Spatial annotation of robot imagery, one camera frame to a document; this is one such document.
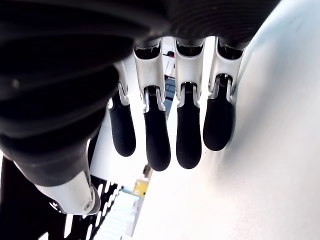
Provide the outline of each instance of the robotic hand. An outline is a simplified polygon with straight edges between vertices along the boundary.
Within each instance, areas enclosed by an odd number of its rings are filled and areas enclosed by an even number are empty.
[[[279,0],[3,0],[0,2],[0,148],[63,213],[95,214],[87,140],[110,111],[116,150],[130,156],[136,137],[121,62],[134,53],[156,171],[170,164],[162,37],[175,37],[176,156],[200,161],[200,106],[205,39],[216,36],[204,144],[231,136],[231,87],[244,49]]]

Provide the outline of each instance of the white surface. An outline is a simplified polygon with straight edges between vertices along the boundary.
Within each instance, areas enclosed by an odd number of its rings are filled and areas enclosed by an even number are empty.
[[[152,175],[135,239],[320,239],[319,13],[318,0],[283,0],[271,14],[242,61],[232,142],[220,152],[202,145],[195,169],[175,158],[172,111],[171,164]],[[201,127],[212,54],[208,39]]]

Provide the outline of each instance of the black fingertip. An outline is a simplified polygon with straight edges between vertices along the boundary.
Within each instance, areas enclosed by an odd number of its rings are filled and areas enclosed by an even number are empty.
[[[184,105],[177,108],[176,132],[176,158],[185,169],[195,168],[202,153],[200,108],[193,97],[193,85],[185,84]]]
[[[113,106],[109,112],[114,148],[121,156],[129,157],[136,150],[136,135],[130,104],[122,105],[118,91],[112,98],[112,103]]]
[[[226,99],[208,99],[203,126],[203,142],[212,151],[222,150],[232,132],[232,104]]]
[[[166,112],[153,108],[144,113],[144,120],[148,163],[153,170],[164,171],[171,161]]]

